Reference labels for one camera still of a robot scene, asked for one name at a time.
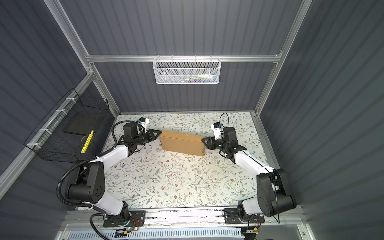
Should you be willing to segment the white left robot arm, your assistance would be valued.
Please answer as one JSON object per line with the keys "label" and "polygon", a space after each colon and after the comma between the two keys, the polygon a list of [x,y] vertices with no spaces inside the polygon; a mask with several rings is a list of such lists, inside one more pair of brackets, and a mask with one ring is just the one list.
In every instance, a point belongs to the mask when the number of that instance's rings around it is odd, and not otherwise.
{"label": "white left robot arm", "polygon": [[58,199],[69,206],[87,207],[109,217],[130,218],[128,204],[112,196],[106,189],[105,171],[121,160],[139,152],[138,146],[155,141],[161,130],[148,129],[148,119],[122,121],[123,135],[114,132],[113,147],[99,156],[77,161],[62,176],[57,186]]}

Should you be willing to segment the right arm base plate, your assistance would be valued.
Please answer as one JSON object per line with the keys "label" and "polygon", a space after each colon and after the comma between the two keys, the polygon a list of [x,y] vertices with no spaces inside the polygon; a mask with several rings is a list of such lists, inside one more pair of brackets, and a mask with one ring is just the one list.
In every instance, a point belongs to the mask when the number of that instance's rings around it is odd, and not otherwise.
{"label": "right arm base plate", "polygon": [[224,208],[222,210],[222,215],[224,217],[225,223],[228,225],[235,225],[235,224],[260,225],[265,223],[265,218],[263,214],[247,215],[247,214],[240,213],[240,211],[236,208]]}

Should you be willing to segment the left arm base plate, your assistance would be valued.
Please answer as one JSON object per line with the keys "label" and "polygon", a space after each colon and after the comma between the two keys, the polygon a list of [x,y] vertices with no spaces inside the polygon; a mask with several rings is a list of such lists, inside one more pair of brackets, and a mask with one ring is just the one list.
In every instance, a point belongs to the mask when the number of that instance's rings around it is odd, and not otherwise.
{"label": "left arm base plate", "polygon": [[124,213],[118,216],[107,215],[103,227],[104,228],[114,228],[114,227],[142,227],[144,225],[146,216],[146,211],[129,211],[127,216],[124,216]]}

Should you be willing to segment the brown cardboard box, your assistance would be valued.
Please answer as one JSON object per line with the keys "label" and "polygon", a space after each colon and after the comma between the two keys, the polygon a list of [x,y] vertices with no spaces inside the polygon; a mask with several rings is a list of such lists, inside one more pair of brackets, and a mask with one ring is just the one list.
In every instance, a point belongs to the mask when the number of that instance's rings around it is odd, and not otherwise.
{"label": "brown cardboard box", "polygon": [[203,136],[163,130],[160,135],[162,149],[165,151],[203,157],[205,145]]}

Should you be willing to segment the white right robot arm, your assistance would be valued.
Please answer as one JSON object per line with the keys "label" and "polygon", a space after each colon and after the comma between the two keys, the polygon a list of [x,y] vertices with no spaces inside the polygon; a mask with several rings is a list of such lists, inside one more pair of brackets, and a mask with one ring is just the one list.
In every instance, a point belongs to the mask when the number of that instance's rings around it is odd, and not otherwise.
{"label": "white right robot arm", "polygon": [[297,201],[288,175],[283,169],[274,169],[257,160],[244,146],[239,144],[233,127],[223,127],[221,123],[211,125],[213,137],[202,139],[209,150],[219,150],[219,154],[256,178],[257,195],[238,203],[239,217],[263,214],[273,217],[295,209]]}

